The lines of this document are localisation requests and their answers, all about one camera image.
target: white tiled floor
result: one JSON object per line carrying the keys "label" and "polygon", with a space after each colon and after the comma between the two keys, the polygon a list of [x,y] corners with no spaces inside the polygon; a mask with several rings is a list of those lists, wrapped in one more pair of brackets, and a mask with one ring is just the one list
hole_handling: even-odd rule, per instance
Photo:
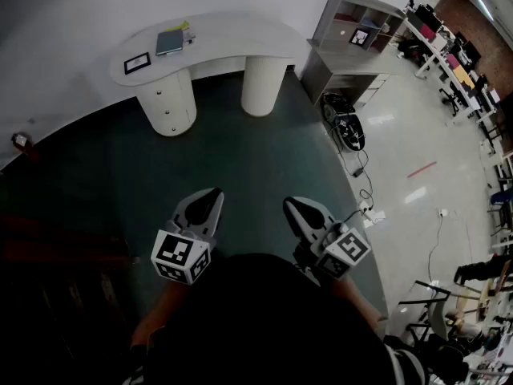
{"label": "white tiled floor", "polygon": [[[386,215],[366,232],[389,312],[415,279],[429,281],[428,255],[440,224],[437,209],[447,209],[450,215],[443,219],[439,246],[431,257],[433,280],[451,282],[459,265],[471,259],[486,261],[492,232],[485,175],[489,182],[494,176],[492,171],[483,171],[479,159],[482,134],[475,119],[447,127],[451,108],[440,100],[441,73],[435,71],[428,80],[420,80],[414,77],[415,69],[412,64],[409,78],[390,76],[357,111],[366,134],[370,158],[366,171],[374,187],[374,210]],[[385,118],[380,123],[378,117]],[[365,156],[360,156],[365,163]],[[353,172],[359,166],[356,155],[344,152],[344,157]],[[435,165],[407,178],[433,161]],[[364,175],[349,181],[357,200],[360,188],[369,189]]]}

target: curved desk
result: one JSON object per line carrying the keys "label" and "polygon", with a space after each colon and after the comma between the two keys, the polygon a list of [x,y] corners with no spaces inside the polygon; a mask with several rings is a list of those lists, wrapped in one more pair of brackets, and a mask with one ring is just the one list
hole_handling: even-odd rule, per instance
{"label": "curved desk", "polygon": [[[196,41],[182,51],[155,55],[157,35],[187,20]],[[266,116],[274,107],[286,67],[294,59],[291,47],[304,40],[292,27],[258,14],[218,12],[162,22],[133,35],[111,58],[117,84],[135,86],[152,127],[163,136],[178,136],[196,119],[196,103],[188,68],[228,57],[246,57],[242,108],[251,116]],[[124,74],[124,62],[148,52],[151,65]]]}

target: picture frame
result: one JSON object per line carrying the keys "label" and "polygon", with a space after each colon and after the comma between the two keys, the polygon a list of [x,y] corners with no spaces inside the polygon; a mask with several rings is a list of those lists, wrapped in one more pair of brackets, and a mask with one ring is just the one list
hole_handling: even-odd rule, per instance
{"label": "picture frame", "polygon": [[138,71],[141,68],[147,67],[151,64],[150,53],[146,52],[141,55],[134,57],[133,59],[127,60],[125,65],[125,75]]}
{"label": "picture frame", "polygon": [[368,31],[365,31],[365,30],[362,30],[362,29],[356,29],[354,31],[354,34],[353,36],[351,37],[350,39],[350,43],[352,44],[356,44],[357,46],[363,46],[367,40],[367,38],[369,37],[369,32]]}

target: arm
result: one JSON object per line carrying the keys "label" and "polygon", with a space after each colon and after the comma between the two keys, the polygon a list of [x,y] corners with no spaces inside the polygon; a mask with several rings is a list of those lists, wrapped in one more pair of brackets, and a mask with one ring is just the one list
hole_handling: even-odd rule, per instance
{"label": "arm", "polygon": [[372,330],[378,328],[378,322],[382,319],[379,312],[360,294],[360,290],[349,276],[343,277],[340,281],[332,279],[331,292],[339,298],[351,302],[367,321]]}
{"label": "arm", "polygon": [[190,289],[191,286],[169,282],[150,313],[135,328],[134,334],[131,336],[130,347],[135,345],[146,346],[150,334],[166,324],[171,314],[182,306]]}

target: dark green carpet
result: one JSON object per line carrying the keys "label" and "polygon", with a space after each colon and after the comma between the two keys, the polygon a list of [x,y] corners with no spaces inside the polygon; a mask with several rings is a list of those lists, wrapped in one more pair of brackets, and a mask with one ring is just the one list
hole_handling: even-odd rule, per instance
{"label": "dark green carpet", "polygon": [[[125,237],[142,260],[131,277],[138,314],[164,284],[149,260],[157,230],[195,191],[224,190],[216,236],[227,255],[275,253],[292,261],[297,240],[282,212],[286,196],[312,198],[340,219],[356,207],[320,116],[293,73],[285,76],[273,112],[260,119],[240,106],[242,74],[197,80],[193,89],[198,116],[182,136],[157,134],[131,99],[46,138],[37,166],[21,157],[3,170],[4,210]],[[362,231],[359,216],[350,223]],[[386,314],[374,256],[352,275]]]}

